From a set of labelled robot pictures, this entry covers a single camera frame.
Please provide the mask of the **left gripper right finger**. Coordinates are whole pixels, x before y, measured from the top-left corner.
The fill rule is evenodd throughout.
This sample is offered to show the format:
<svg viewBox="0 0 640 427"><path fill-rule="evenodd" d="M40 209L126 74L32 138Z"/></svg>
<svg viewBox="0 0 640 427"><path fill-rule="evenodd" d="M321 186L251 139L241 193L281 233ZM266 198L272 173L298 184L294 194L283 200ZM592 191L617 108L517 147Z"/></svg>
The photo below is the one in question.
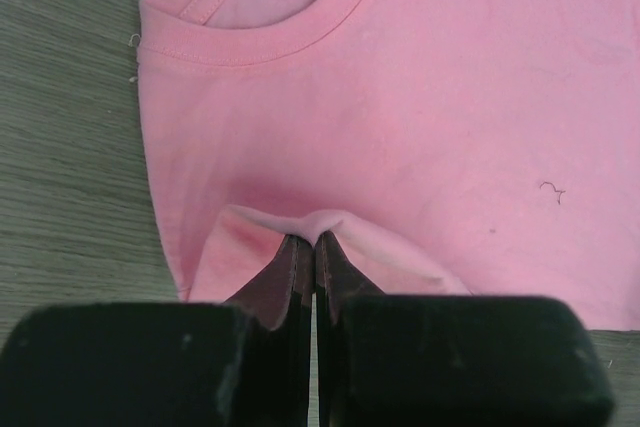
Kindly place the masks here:
<svg viewBox="0 0 640 427"><path fill-rule="evenodd" d="M338 426L344 410L349 355L341 311L352 297L383 291L348 259L336 235L327 231L315 245L319 424Z"/></svg>

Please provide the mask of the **pink t shirt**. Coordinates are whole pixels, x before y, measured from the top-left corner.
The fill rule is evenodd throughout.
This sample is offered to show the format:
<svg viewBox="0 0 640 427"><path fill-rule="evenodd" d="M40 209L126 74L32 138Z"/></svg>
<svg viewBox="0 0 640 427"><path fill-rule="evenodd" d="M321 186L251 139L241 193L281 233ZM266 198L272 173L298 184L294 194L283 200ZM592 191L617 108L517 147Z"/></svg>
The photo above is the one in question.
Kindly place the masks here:
<svg viewBox="0 0 640 427"><path fill-rule="evenodd" d="M179 297L287 234L390 293L639 326L639 0L141 0L141 126Z"/></svg>

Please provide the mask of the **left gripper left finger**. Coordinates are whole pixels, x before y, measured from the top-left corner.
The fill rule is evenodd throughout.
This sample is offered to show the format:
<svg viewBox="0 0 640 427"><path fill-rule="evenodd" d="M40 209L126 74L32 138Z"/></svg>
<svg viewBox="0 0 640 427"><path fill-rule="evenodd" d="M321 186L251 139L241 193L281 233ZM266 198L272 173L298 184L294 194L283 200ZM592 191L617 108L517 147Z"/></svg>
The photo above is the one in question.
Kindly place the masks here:
<svg viewBox="0 0 640 427"><path fill-rule="evenodd" d="M235 426L308 424L313 248L284 237L269 264L226 301L249 317Z"/></svg>

